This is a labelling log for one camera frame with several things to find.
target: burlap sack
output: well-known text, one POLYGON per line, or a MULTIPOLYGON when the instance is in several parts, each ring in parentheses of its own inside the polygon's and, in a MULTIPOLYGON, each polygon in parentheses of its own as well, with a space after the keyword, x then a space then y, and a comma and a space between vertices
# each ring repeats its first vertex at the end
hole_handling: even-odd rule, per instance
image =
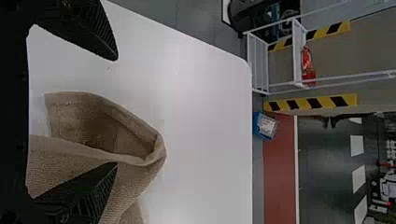
POLYGON ((36 197, 116 161, 119 171, 100 223, 143 223, 137 198, 165 161, 161 135, 123 107, 91 93, 50 93, 45 100, 51 138, 30 137, 29 193, 36 197))

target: white floor marking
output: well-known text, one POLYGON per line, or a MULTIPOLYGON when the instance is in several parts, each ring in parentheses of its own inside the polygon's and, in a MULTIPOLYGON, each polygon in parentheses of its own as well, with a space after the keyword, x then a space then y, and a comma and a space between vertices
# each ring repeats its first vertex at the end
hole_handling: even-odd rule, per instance
POLYGON ((366 183, 366 169, 363 166, 352 172, 353 193, 366 183))
POLYGON ((350 156, 358 156, 364 153, 363 136, 350 135, 350 156))
POLYGON ((359 118, 357 118, 357 119, 349 119, 349 120, 350 120, 351 122, 361 124, 361 119, 359 119, 359 118))
POLYGON ((361 200, 359 205, 355 208, 355 224, 363 223, 367 215, 367 196, 361 200))
POLYGON ((296 224, 300 224, 300 177, 298 165, 298 117, 294 116, 294 178, 296 192, 296 224))
POLYGON ((381 118, 381 119, 384 119, 384 118, 385 118, 385 115, 384 115, 384 113, 382 113, 382 112, 377 112, 377 113, 375 113, 375 115, 376 115, 377 117, 381 118))

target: floor tile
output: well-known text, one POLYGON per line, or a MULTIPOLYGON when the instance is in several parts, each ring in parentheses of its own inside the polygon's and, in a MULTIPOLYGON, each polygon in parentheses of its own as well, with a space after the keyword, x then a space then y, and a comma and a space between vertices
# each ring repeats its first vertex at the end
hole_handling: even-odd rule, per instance
POLYGON ((359 156, 364 153, 363 136, 350 135, 350 156, 359 156))
POLYGON ((217 18, 199 8, 177 8, 177 29, 210 45, 215 42, 215 20, 217 18))
POLYGON ((216 31, 214 46, 224 49, 236 56, 242 57, 241 48, 243 40, 238 38, 238 33, 221 20, 215 20, 215 24, 216 31))
POLYGON ((351 122, 361 124, 361 118, 349 119, 351 122))
POLYGON ((216 18, 221 19, 221 11, 222 4, 221 0, 177 0, 177 7, 181 8, 189 8, 191 11, 196 9, 203 10, 214 16, 216 18))
POLYGON ((166 26, 176 28, 177 0, 110 0, 121 7, 157 21, 166 26))
MULTIPOLYGON (((299 117, 298 124, 300 223, 355 223, 355 208, 364 197, 370 200, 367 173, 378 157, 377 125, 383 124, 373 116, 362 124, 341 120, 334 130, 306 117, 299 117), (363 154, 351 157, 350 135, 363 136, 363 154), (363 165, 364 171, 355 174, 354 189, 352 172, 363 165)), ((364 214, 361 210, 357 218, 364 214)))
POLYGON ((352 172, 352 186, 353 186, 353 193, 356 193, 361 186, 366 183, 366 169, 361 166, 359 169, 352 172))
POLYGON ((364 197, 359 205, 355 208, 355 224, 363 223, 364 218, 367 215, 367 197, 364 197))

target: black machine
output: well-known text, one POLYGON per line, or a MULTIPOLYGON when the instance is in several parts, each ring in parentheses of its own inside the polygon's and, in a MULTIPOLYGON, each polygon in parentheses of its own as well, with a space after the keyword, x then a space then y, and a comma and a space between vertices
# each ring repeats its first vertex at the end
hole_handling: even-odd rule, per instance
MULTIPOLYGON (((231 26, 238 33, 283 20, 300 14, 299 0, 232 0, 228 5, 231 26)), ((279 24, 256 32, 255 35, 267 42, 290 34, 289 24, 279 24)))
POLYGON ((35 199, 28 194, 25 186, 29 144, 26 38, 30 28, 37 24, 98 56, 117 60, 116 41, 100 0, 1 0, 0 23, 3 83, 0 91, 3 96, 0 224, 97 223, 114 183, 116 163, 104 164, 35 199))

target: white tabletop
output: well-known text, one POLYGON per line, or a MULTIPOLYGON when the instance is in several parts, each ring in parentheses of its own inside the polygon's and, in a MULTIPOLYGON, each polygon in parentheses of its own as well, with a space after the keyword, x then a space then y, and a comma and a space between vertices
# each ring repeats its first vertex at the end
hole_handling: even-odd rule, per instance
POLYGON ((120 59, 34 27, 31 133, 49 134, 43 94, 90 91, 159 130, 167 162, 140 202, 148 224, 252 223, 250 72, 225 51, 104 2, 120 59))

